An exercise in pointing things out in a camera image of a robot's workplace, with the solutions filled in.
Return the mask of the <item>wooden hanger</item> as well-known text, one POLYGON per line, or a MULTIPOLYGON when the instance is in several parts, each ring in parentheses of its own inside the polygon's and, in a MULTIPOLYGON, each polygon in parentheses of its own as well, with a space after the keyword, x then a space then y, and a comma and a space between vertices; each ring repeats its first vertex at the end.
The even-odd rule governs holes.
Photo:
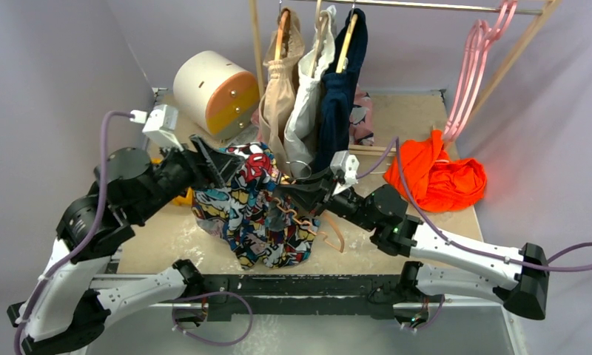
POLYGON ((330 217, 330 214, 323 212, 318 216, 314 216, 311 212, 306 212, 303 207, 298 207, 296 202, 288 196, 285 192, 280 190, 279 186, 291 186, 294 185, 296 179, 288 175, 284 175, 276 189, 275 195, 273 197, 273 201, 276 202, 277 207, 285 214, 291 214, 291 219, 294 223, 298 224, 299 226, 303 227, 305 230, 311 232, 314 236, 322 236, 322 241, 328 245, 329 247, 333 248, 334 250, 338 251, 339 253, 343 254, 346 248, 346 239, 340 230, 337 222, 334 218, 330 217), (332 241, 329 240, 329 234, 326 231, 322 231, 321 227, 318 226, 315 231, 311 230, 311 227, 314 225, 314 221, 324 221, 334 232, 335 236, 337 237, 338 244, 334 244, 332 241))

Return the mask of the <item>colourful comic print shorts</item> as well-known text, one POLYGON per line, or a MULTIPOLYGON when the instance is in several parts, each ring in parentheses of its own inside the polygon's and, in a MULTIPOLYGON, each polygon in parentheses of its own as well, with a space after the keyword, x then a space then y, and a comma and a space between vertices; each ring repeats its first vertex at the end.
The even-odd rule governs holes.
POLYGON ((284 179, 270 148, 261 142, 229 146, 244 164, 223 188, 195 191, 197 225, 224 241, 243 270, 257 264, 285 268, 307 261, 319 220, 297 217, 297 207, 274 194, 284 179))

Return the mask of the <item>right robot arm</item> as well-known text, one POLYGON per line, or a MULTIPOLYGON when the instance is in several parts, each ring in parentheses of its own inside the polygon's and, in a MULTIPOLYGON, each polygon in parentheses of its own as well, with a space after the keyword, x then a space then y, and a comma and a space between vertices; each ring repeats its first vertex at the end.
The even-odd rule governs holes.
POLYGON ((397 282, 405 300, 456 294, 495 302, 529 320, 546 318, 550 274, 541 246, 498 246, 439 229, 408 214, 408 203, 387 183, 366 196, 352 187, 337 192, 338 186, 337 178, 320 174, 275 191, 309 214, 330 212, 371 232, 383 253, 407 257, 397 282))

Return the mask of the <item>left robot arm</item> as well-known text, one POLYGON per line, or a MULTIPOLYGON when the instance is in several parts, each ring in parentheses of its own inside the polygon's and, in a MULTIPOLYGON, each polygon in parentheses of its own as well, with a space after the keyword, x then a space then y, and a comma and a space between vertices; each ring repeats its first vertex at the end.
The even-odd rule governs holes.
POLYGON ((16 329, 17 354, 62 354, 90 344, 114 322, 160 301, 198 300, 204 279, 189 260, 177 260, 159 274, 97 291, 93 277, 135 226, 187 189, 224 187, 245 160, 191 137, 192 148, 166 149, 155 164, 137 148, 105 152, 87 195, 61 217, 50 260, 29 296, 7 315, 16 329))

